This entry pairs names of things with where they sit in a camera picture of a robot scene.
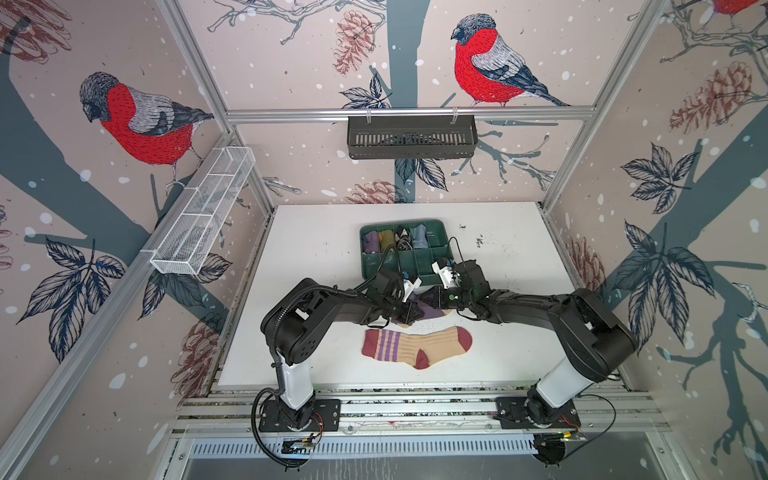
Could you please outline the purple striped sock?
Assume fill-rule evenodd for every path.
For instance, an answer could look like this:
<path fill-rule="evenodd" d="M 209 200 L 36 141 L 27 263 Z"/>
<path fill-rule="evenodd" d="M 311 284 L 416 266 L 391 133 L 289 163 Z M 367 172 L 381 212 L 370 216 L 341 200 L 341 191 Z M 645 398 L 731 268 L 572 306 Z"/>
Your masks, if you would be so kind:
<path fill-rule="evenodd" d="M 393 318 L 393 321 L 409 327 L 418 321 L 445 317 L 451 310 L 441 303 L 441 293 L 442 288 L 439 286 L 411 293 L 403 302 L 403 309 Z"/>

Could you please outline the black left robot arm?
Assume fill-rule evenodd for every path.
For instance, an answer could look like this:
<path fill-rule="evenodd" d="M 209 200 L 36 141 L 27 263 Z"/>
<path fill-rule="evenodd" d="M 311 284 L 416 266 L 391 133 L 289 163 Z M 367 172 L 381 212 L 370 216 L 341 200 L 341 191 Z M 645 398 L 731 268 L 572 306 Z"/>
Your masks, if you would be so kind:
<path fill-rule="evenodd" d="M 413 286 L 394 270 L 382 270 L 351 289 L 301 280 L 261 323 L 277 390 L 266 401 L 266 431 L 302 431 L 317 418 L 309 358 L 335 323 L 351 323 L 375 329 L 398 322 L 407 326 L 425 318 L 423 309 L 410 298 Z"/>

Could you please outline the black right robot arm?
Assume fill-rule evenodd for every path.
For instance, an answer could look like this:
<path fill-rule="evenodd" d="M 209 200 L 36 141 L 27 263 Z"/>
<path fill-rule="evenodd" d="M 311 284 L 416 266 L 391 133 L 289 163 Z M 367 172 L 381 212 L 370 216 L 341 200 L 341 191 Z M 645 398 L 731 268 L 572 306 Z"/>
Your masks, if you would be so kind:
<path fill-rule="evenodd" d="M 575 397 L 608 379 L 639 348 L 637 336 L 588 289 L 559 295 L 493 289 L 474 260 L 438 260 L 432 269 L 442 282 L 440 309 L 468 310 L 472 321 L 522 324 L 556 334 L 564 358 L 526 394 L 524 411 L 537 427 L 559 420 Z"/>

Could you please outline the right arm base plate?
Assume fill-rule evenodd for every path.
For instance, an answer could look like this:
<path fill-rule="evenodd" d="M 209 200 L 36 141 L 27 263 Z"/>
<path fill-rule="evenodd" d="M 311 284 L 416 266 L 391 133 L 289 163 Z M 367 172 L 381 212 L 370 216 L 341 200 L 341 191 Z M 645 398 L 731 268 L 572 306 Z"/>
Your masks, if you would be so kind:
<path fill-rule="evenodd" d="M 573 400 L 554 408 L 545 401 L 522 396 L 498 397 L 493 419 L 503 429 L 558 429 L 579 430 L 579 419 Z"/>

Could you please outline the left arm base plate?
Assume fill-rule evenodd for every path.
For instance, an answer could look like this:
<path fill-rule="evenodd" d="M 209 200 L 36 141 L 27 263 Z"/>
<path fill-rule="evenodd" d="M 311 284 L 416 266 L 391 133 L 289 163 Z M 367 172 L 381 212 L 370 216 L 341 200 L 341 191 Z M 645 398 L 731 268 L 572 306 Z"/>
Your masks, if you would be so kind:
<path fill-rule="evenodd" d="M 338 399 L 311 398 L 298 410 L 291 409 L 281 399 L 266 400 L 257 409 L 259 432 L 336 432 L 341 417 Z"/>

